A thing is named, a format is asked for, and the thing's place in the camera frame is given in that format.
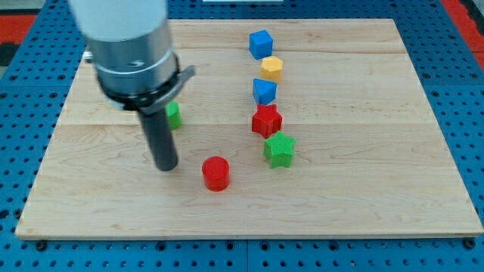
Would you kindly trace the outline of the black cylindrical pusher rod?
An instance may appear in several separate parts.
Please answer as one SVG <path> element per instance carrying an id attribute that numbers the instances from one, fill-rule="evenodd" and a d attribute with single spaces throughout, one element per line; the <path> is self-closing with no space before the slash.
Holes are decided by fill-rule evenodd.
<path id="1" fill-rule="evenodd" d="M 166 111 L 159 110 L 152 114 L 138 112 L 138 117 L 154 164 L 162 172 L 173 170 L 178 165 L 178 155 Z"/>

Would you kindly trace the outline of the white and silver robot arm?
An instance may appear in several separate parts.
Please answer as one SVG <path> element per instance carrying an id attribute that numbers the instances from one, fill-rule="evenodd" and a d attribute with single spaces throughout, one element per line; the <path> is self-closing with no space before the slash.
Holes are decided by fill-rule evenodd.
<path id="1" fill-rule="evenodd" d="M 178 165 L 166 106 L 195 74 L 182 69 L 164 0 L 69 0 L 92 54 L 103 93 L 123 110 L 135 111 L 160 171 Z"/>

